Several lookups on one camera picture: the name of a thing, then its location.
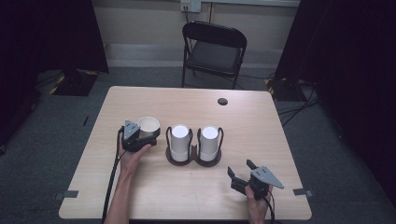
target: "white cup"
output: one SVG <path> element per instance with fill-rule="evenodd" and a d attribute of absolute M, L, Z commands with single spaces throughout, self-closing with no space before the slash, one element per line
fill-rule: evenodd
<path fill-rule="evenodd" d="M 143 117 L 137 122 L 140 128 L 140 138 L 149 137 L 160 128 L 160 122 L 153 117 Z"/>
<path fill-rule="evenodd" d="M 189 158 L 190 149 L 189 128 L 183 124 L 177 124 L 172 127 L 171 132 L 171 155 L 175 161 L 186 161 Z"/>
<path fill-rule="evenodd" d="M 203 161 L 213 161 L 218 156 L 219 130 L 213 126 L 206 126 L 201 131 L 200 158 Z"/>

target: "gray carpet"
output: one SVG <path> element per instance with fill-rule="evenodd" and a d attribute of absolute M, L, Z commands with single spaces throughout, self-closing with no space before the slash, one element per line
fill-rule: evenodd
<path fill-rule="evenodd" d="M 237 89 L 266 91 L 262 79 L 274 72 L 242 69 L 246 77 L 239 78 Z M 40 80 L 56 74 L 48 71 Z M 110 68 L 110 75 L 99 76 L 88 97 L 49 95 L 52 80 L 40 82 L 42 95 L 35 110 L 0 157 L 0 223 L 100 223 L 60 219 L 62 202 L 53 197 L 68 188 L 107 90 L 114 85 L 179 87 L 181 68 Z M 229 80 L 200 73 L 188 75 L 186 82 L 198 88 L 232 86 Z M 304 88 L 306 96 L 309 92 L 309 87 Z M 283 111 L 302 104 L 276 102 L 276 108 Z M 304 109 L 284 127 L 303 185 L 315 195 L 308 199 L 310 220 L 282 223 L 396 223 L 395 209 L 334 127 L 320 104 Z"/>

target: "chair seat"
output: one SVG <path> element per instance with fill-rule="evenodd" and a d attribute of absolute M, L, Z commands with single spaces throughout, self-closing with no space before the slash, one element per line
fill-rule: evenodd
<path fill-rule="evenodd" d="M 189 68 L 202 68 L 202 70 L 211 70 L 215 73 L 227 73 L 229 77 L 233 77 L 238 69 L 240 54 L 241 49 L 197 41 L 186 61 L 186 65 Z"/>

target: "wooden table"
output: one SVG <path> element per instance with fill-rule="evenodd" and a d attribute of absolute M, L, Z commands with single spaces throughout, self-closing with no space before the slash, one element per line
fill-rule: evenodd
<path fill-rule="evenodd" d="M 226 98 L 227 105 L 218 99 Z M 302 183 L 290 153 L 271 95 L 266 91 L 112 87 L 103 103 L 65 198 L 62 218 L 101 218 L 116 152 L 117 131 L 126 119 L 151 116 L 161 123 L 158 145 L 141 160 L 135 176 L 130 218 L 160 220 L 244 220 L 246 196 L 230 188 L 230 166 L 249 179 L 246 160 L 267 166 L 285 186 L 274 188 L 276 219 L 309 219 L 306 197 L 295 196 Z M 192 161 L 172 165 L 165 157 L 165 131 L 185 124 L 197 131 L 206 125 L 224 130 L 221 161 L 203 167 Z M 117 184 L 117 170 L 113 191 Z"/>

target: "electrical outlet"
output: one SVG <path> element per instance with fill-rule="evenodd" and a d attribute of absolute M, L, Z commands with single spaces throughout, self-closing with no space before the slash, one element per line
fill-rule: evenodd
<path fill-rule="evenodd" d="M 184 12 L 185 10 L 189 12 L 201 12 L 201 1 L 180 1 L 180 11 Z"/>

